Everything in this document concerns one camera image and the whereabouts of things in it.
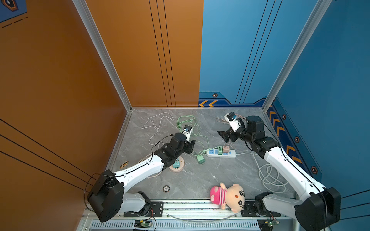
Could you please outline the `green charger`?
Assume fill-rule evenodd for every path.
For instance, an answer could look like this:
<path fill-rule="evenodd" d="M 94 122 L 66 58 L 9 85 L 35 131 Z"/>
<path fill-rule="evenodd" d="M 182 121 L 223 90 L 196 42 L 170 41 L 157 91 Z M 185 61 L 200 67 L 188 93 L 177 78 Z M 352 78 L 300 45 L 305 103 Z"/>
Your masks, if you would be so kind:
<path fill-rule="evenodd" d="M 218 150 L 218 155 L 222 155 L 223 154 L 223 147 L 222 146 L 218 146 L 217 147 L 217 150 Z"/>
<path fill-rule="evenodd" d="M 199 164 L 203 164 L 205 162 L 205 158 L 203 156 L 197 156 L 196 159 Z"/>

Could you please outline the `pink charger adapter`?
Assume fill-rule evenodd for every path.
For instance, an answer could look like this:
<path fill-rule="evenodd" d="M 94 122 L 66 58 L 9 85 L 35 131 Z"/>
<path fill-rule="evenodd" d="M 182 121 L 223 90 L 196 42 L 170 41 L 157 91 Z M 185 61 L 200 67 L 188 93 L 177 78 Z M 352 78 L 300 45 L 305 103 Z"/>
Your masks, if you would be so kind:
<path fill-rule="evenodd" d="M 223 153 L 228 153 L 230 151 L 230 146 L 224 145 L 223 146 Z"/>

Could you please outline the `teal charger with black cable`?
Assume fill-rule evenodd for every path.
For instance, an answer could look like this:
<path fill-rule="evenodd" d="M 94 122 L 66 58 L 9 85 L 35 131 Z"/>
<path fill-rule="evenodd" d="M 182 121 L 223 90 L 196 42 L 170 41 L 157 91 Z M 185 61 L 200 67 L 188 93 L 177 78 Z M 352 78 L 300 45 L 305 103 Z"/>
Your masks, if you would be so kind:
<path fill-rule="evenodd" d="M 173 164 L 172 167 L 173 168 L 179 168 L 180 167 L 180 162 L 179 161 L 175 161 L 175 163 Z"/>

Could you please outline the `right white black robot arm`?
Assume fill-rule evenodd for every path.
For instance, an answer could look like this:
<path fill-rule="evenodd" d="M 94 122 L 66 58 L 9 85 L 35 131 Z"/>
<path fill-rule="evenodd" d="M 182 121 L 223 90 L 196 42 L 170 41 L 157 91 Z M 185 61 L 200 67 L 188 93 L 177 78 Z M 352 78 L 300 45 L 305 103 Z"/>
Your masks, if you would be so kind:
<path fill-rule="evenodd" d="M 257 195 L 254 210 L 259 216 L 272 212 L 298 221 L 307 231 L 321 231 L 340 220 L 341 196 L 334 188 L 326 188 L 307 174 L 282 149 L 281 145 L 265 135 L 265 124 L 258 116 L 246 121 L 231 112 L 225 115 L 230 129 L 219 131 L 225 142 L 243 140 L 247 147 L 272 165 L 297 193 L 297 199 L 272 192 Z"/>

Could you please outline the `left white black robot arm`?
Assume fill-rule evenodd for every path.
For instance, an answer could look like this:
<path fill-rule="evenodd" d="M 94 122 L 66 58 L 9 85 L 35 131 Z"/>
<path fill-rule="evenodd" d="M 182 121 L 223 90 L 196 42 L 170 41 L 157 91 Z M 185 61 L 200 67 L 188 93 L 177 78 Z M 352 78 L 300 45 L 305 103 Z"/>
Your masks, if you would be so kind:
<path fill-rule="evenodd" d="M 143 162 L 122 171 L 106 170 L 87 195 L 87 201 L 100 222 L 107 222 L 120 212 L 134 212 L 139 216 L 150 216 L 151 200 L 138 191 L 127 193 L 149 176 L 161 173 L 172 166 L 183 154 L 193 152 L 196 140 L 190 140 L 188 132 L 170 135 L 171 140 L 157 151 L 151 152 Z"/>

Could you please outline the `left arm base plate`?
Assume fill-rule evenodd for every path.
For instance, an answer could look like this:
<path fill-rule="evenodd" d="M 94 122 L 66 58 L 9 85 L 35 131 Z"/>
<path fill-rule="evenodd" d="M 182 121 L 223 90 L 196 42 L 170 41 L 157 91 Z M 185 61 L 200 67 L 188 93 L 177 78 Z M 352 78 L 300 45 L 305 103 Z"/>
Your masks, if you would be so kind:
<path fill-rule="evenodd" d="M 163 215 L 163 206 L 162 201 L 154 201 L 150 204 L 146 203 L 144 207 L 138 212 L 124 212 L 123 216 L 127 218 L 149 218 L 149 217 L 162 217 Z"/>

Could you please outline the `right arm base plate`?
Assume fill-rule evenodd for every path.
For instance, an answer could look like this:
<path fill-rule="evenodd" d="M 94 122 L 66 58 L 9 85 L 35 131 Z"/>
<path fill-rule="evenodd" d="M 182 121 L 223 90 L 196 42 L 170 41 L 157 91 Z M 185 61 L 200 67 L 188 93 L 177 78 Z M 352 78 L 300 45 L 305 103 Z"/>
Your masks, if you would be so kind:
<path fill-rule="evenodd" d="M 263 205 L 256 206 L 252 201 L 245 201 L 241 215 L 243 217 L 281 217 L 280 213 L 270 212 Z"/>

